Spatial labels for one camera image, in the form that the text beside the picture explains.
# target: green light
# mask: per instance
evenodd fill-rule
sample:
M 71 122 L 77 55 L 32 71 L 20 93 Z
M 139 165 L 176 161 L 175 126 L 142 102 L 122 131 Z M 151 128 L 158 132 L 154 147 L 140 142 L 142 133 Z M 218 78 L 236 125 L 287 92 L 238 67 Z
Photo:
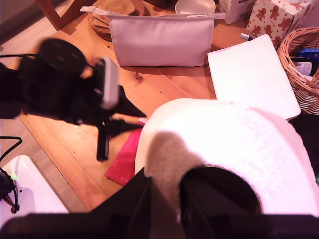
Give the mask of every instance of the green light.
M 14 181 L 18 180 L 18 176 L 17 176 L 15 173 L 12 173 L 12 179 L 13 179 Z

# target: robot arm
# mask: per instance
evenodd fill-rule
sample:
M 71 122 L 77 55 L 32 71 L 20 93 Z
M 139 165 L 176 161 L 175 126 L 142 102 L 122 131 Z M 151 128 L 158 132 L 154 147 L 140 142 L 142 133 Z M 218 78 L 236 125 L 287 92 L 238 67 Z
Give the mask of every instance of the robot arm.
M 111 119 L 115 113 L 146 117 L 118 85 L 117 65 L 100 58 L 93 75 L 82 78 L 87 63 L 82 52 L 61 39 L 44 41 L 36 55 L 23 55 L 19 68 L 0 64 L 0 119 L 13 119 L 21 112 L 94 125 L 99 130 L 97 160 L 108 158 L 108 139 L 141 127 Z

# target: black cable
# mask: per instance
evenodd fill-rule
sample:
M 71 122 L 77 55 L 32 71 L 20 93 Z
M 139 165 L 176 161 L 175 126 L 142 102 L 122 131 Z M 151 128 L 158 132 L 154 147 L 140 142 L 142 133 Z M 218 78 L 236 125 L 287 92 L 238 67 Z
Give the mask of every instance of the black cable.
M 19 141 L 17 143 L 15 143 L 11 148 L 9 148 L 6 152 L 4 152 L 4 154 L 0 157 L 0 161 L 7 156 L 12 150 L 14 150 L 16 147 L 18 147 L 21 143 L 22 143 L 22 139 L 20 137 L 15 137 L 15 136 L 0 136 L 0 139 L 18 139 Z M 18 196 L 17 196 L 17 190 L 18 188 L 15 186 L 13 180 L 11 179 L 11 177 L 7 174 L 7 172 L 5 172 L 1 167 L 0 167 L 0 171 L 2 173 L 4 173 L 4 175 L 7 177 L 7 179 L 9 180 L 9 182 L 11 183 L 11 185 L 13 186 L 13 193 L 14 193 L 14 213 L 17 212 L 17 208 L 18 208 Z
M 2 57 L 22 57 L 22 56 L 36 56 L 36 54 L 12 54 L 12 55 L 0 55 Z
M 14 207 L 14 204 L 8 201 L 6 198 L 2 198 L 7 204 L 9 204 L 11 207 Z
M 17 139 L 19 140 L 17 143 L 15 143 L 11 148 L 9 148 L 4 154 L 0 157 L 1 160 L 6 157 L 12 150 L 14 150 L 16 147 L 18 147 L 22 143 L 22 139 L 20 137 L 15 136 L 0 136 L 0 139 Z

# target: white device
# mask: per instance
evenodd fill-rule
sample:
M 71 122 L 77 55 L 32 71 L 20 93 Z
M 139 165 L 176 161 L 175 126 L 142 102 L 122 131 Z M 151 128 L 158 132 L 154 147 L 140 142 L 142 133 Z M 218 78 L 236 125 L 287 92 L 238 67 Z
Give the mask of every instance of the white device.
M 102 59 L 105 61 L 105 76 L 101 108 L 110 110 L 119 101 L 118 66 L 109 57 L 104 56 Z
M 12 218 L 23 217 L 30 213 L 68 213 L 28 156 L 15 157 L 3 169 L 16 184 L 20 210 L 13 214 L 11 206 L 0 201 L 0 227 Z M 14 202 L 13 191 L 9 193 L 9 196 Z

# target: red napkin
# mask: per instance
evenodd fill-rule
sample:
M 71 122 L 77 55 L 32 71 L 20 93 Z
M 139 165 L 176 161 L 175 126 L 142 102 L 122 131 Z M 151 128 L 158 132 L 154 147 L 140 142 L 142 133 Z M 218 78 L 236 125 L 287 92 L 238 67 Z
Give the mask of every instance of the red napkin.
M 105 176 L 124 186 L 135 176 L 135 156 L 142 129 L 132 131 Z

